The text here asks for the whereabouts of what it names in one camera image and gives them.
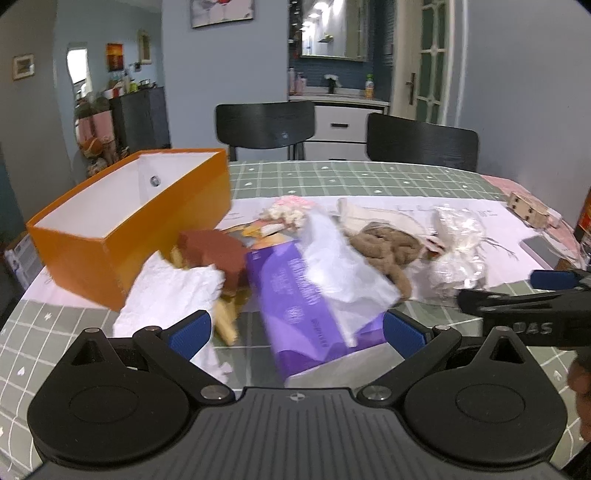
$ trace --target door handle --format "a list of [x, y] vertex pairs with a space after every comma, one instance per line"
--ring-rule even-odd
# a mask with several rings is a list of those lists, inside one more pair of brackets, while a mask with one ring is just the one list
[[410, 87], [410, 97], [408, 99], [408, 104], [412, 105], [414, 102], [414, 86], [415, 86], [415, 80], [417, 78], [417, 74], [412, 72], [410, 74], [410, 82], [407, 82], [406, 84]]

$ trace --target screw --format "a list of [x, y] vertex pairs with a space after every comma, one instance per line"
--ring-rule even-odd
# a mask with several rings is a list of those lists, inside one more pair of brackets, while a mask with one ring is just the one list
[[373, 401], [387, 400], [392, 396], [392, 390], [382, 385], [370, 385], [363, 389], [363, 396]]
[[226, 385], [208, 385], [201, 389], [201, 395], [206, 400], [223, 400], [230, 394]]

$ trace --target chair backrest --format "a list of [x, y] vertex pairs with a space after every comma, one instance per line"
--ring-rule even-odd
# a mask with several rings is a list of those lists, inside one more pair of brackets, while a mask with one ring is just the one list
[[216, 107], [217, 139], [231, 147], [267, 149], [296, 145], [316, 132], [314, 103], [244, 103]]
[[397, 116], [368, 116], [367, 155], [372, 161], [439, 165], [476, 171], [478, 134]]

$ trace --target plastic wrap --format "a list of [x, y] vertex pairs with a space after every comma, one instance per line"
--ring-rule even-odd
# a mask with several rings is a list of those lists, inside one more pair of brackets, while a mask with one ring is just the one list
[[434, 295], [446, 299], [463, 288], [481, 288], [486, 280], [486, 263], [478, 246], [486, 231], [470, 210], [435, 207], [433, 226], [446, 246], [446, 253], [430, 264], [429, 280]]
[[395, 304], [400, 292], [349, 245], [320, 209], [308, 212], [300, 249], [306, 277], [322, 292], [347, 346], [356, 346], [356, 332]]

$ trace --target door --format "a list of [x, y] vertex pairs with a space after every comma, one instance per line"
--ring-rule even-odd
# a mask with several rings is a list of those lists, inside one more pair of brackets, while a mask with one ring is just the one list
[[440, 123], [448, 37], [447, 0], [398, 0], [392, 115]]

